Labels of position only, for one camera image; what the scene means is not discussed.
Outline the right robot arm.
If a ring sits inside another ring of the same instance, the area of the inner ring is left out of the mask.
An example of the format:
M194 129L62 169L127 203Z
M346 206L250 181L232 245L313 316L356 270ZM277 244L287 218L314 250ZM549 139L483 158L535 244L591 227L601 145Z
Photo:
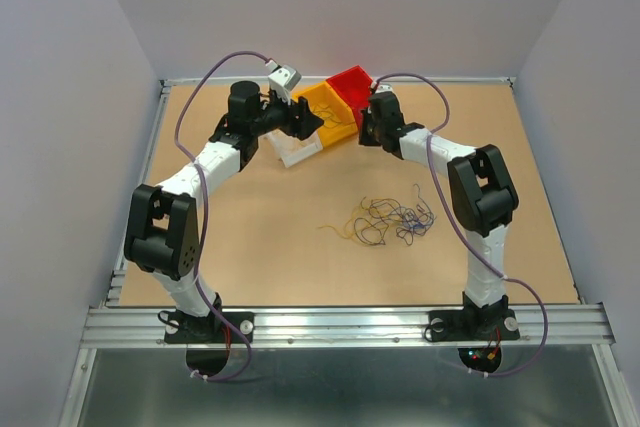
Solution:
M431 342L519 339L504 273L508 225L519 198L500 150L491 144L458 144L418 123L407 123L391 91L369 97L359 143L422 164L434 180L448 182L445 213L468 249L467 281L461 308L428 312L426 338Z

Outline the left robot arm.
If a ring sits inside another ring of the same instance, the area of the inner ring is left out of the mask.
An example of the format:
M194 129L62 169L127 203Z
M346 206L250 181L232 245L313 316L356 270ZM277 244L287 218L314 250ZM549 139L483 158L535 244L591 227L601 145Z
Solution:
M174 332L189 330L210 341L227 321L220 296L201 280L199 263L208 227L209 196L241 172L258 150L261 136L279 130L306 140L321 126L306 98L290 100L276 90L263 93L253 81L230 87L227 111L198 155L172 177L132 193L124 256L158 280L176 313L164 321Z

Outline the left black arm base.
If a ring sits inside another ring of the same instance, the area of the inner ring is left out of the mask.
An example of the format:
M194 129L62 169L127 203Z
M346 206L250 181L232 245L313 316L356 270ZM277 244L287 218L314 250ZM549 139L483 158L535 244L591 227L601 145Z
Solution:
M225 318L249 341L253 340L253 327L249 327L254 324L253 312L225 312ZM161 310L157 319L165 327L164 342L167 344L222 344L226 339L226 327L212 313L207 317L193 317L177 310Z

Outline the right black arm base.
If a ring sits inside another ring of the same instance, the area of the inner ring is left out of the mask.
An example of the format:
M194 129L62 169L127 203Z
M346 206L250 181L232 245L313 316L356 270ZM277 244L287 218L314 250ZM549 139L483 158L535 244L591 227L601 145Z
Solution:
M433 343L520 339L518 328L509 330L505 321L515 317L512 310L484 312L473 309L438 309L428 312L423 337Z

